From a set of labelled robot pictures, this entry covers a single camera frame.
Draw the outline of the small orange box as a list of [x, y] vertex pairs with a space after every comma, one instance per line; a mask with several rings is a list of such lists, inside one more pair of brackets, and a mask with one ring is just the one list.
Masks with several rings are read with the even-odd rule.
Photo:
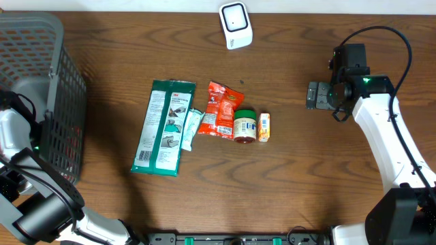
[[258, 141], [267, 142], [270, 138], [270, 114], [261, 113], [258, 119]]

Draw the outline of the green lid jar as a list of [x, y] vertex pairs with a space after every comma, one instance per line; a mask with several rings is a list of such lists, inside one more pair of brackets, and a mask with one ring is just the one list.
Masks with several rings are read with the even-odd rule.
[[238, 110], [234, 113], [234, 141], [240, 144], [249, 144], [256, 141], [257, 123], [256, 113], [253, 110]]

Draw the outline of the red snack bag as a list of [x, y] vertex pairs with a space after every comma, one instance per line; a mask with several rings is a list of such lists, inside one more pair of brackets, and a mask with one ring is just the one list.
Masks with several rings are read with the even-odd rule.
[[233, 140], [234, 113], [244, 98], [243, 93], [236, 92], [222, 84], [210, 82], [208, 104], [198, 133]]

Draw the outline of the light green wipes pack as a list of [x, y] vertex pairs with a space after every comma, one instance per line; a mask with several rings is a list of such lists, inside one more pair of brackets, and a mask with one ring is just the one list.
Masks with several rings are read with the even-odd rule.
[[201, 125], [204, 113], [197, 109], [190, 109], [187, 113], [187, 119], [183, 129], [183, 137], [181, 148], [183, 150], [192, 151], [192, 141]]

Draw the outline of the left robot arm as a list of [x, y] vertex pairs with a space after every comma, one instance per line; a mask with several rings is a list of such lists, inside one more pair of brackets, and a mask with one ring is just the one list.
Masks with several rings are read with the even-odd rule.
[[1, 91], [1, 224], [24, 244], [146, 244], [129, 225], [88, 208], [39, 156], [42, 124], [26, 97]]

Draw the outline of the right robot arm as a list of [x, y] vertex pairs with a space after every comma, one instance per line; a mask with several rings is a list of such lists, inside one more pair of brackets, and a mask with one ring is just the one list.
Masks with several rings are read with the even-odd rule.
[[364, 44], [341, 44], [329, 64], [329, 83], [310, 82], [308, 109], [352, 117], [376, 160], [384, 196], [365, 221], [333, 227], [331, 244], [434, 244], [435, 172], [422, 158], [401, 116], [387, 76], [372, 76]]

